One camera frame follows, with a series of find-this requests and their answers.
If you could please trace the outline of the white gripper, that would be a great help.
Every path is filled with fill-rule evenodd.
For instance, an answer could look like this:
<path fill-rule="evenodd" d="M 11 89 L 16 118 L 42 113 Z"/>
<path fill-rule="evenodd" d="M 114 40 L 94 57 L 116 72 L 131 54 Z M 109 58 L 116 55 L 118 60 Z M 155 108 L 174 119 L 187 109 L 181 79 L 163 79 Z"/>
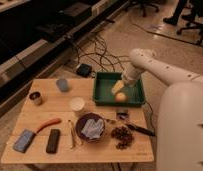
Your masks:
<path fill-rule="evenodd" d="M 131 62 L 129 62 L 122 72 L 121 75 L 122 80 L 118 80 L 115 83 L 115 85 L 111 89 L 111 93 L 116 94 L 124 87 L 124 84 L 126 86 L 132 87 L 140 79 L 142 73 L 143 73 L 142 68 L 136 67 Z"/>

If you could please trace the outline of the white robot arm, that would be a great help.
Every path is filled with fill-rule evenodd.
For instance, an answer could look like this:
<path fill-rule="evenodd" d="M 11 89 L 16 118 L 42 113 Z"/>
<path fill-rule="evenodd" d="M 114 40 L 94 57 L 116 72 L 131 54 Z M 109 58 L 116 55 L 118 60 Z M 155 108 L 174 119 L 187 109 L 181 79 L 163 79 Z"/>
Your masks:
<path fill-rule="evenodd" d="M 203 75 L 134 49 L 113 91 L 134 85 L 145 71 L 168 86 L 158 111 L 156 171 L 203 171 Z"/>

